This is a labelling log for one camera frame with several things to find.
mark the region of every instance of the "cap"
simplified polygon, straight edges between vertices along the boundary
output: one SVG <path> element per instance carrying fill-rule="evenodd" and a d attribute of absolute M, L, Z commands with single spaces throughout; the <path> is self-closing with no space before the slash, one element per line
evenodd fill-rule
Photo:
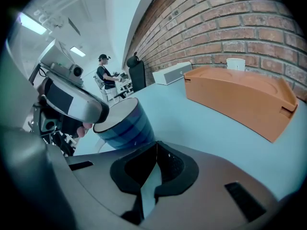
<path fill-rule="evenodd" d="M 102 54 L 99 56 L 98 60 L 100 61 L 100 59 L 111 59 L 111 57 L 108 57 L 105 54 Z"/>

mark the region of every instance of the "white mug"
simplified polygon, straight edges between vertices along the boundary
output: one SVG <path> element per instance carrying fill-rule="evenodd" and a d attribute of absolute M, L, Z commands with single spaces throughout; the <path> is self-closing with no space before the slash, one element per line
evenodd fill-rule
<path fill-rule="evenodd" d="M 245 60 L 240 58 L 226 59 L 227 69 L 245 71 Z"/>

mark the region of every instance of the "orange plastic box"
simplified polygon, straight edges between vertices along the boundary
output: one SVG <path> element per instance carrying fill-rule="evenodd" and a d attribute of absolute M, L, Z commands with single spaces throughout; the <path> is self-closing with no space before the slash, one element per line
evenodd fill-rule
<path fill-rule="evenodd" d="M 284 131 L 298 100 L 284 79 L 202 67 L 184 74 L 187 98 L 254 130 L 270 142 Z"/>

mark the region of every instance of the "desk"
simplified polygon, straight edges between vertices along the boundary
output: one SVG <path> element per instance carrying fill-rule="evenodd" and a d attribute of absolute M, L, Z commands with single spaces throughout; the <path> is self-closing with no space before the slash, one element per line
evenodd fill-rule
<path fill-rule="evenodd" d="M 132 84 L 131 79 L 126 79 L 126 80 L 123 80 L 123 82 L 119 82 L 118 84 L 116 84 L 118 93 L 123 91 L 123 90 L 120 90 L 121 88 L 124 88 L 125 90 L 128 90 L 128 92 L 131 92 L 131 88 L 132 87 L 128 88 L 128 84 Z"/>
<path fill-rule="evenodd" d="M 259 180 L 279 200 L 297 190 L 307 168 L 307 105 L 298 110 L 274 142 L 239 122 L 186 98 L 183 79 L 164 86 L 153 84 L 137 97 L 157 140 L 214 154 Z M 80 139 L 75 155 L 99 152 L 99 137 L 92 131 Z M 105 144 L 100 151 L 112 148 Z"/>

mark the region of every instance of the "ceiling light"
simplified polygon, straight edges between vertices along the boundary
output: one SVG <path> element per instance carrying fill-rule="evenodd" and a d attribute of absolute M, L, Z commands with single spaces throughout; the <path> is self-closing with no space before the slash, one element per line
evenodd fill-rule
<path fill-rule="evenodd" d="M 78 50 L 76 47 L 72 47 L 71 48 L 71 51 L 76 53 L 77 55 L 81 56 L 81 57 L 84 57 L 85 56 L 85 53 L 83 53 L 81 50 Z"/>
<path fill-rule="evenodd" d="M 40 35 L 43 34 L 47 30 L 45 27 L 43 27 L 36 21 L 32 20 L 30 17 L 28 17 L 24 13 L 20 13 L 19 18 L 20 18 L 21 25 L 23 25 L 26 28 L 29 28 L 30 30 Z"/>

